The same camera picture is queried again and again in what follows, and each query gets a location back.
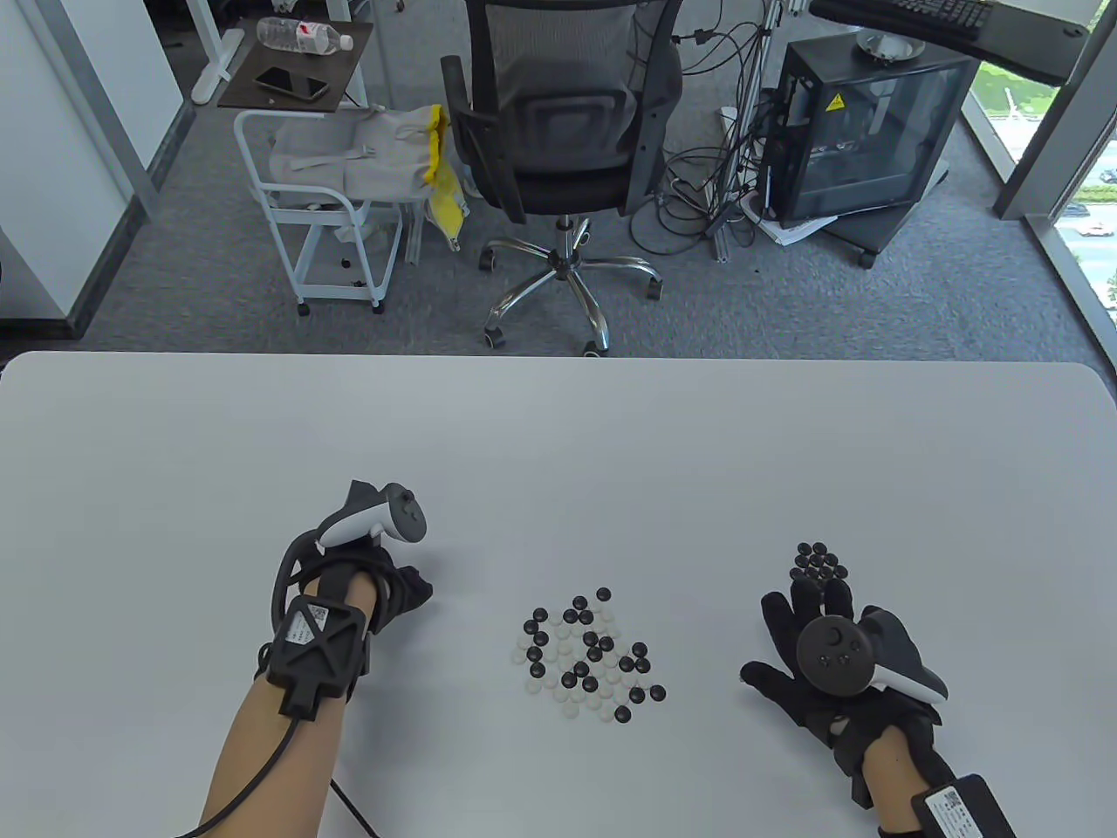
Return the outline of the person's right hand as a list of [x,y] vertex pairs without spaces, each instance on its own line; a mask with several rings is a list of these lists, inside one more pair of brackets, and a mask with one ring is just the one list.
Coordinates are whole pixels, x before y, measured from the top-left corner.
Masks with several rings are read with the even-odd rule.
[[822,617],[855,618],[853,591],[846,580],[833,577],[825,585],[794,579],[787,596],[773,591],[761,600],[764,623],[787,672],[758,660],[743,665],[741,679],[777,704],[794,724],[833,751],[836,763],[851,780],[855,803],[873,806],[865,768],[869,746],[886,729],[896,726],[909,742],[916,771],[932,787],[956,779],[949,763],[938,754],[934,729],[942,718],[929,704],[898,691],[870,687],[858,696],[838,697],[818,691],[798,663],[798,639],[806,625]]

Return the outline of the person's left hand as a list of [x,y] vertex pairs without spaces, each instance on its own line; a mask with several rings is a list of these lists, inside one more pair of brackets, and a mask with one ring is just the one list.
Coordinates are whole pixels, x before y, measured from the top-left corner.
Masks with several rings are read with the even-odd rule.
[[300,594],[308,584],[318,583],[318,596],[343,601],[352,579],[365,574],[374,583],[376,603],[367,618],[367,634],[379,635],[388,623],[424,604],[435,588],[419,574],[416,566],[397,566],[386,547],[378,539],[363,536],[340,546],[319,547],[312,532],[292,541],[277,574],[273,615],[280,619],[280,591],[298,587]]

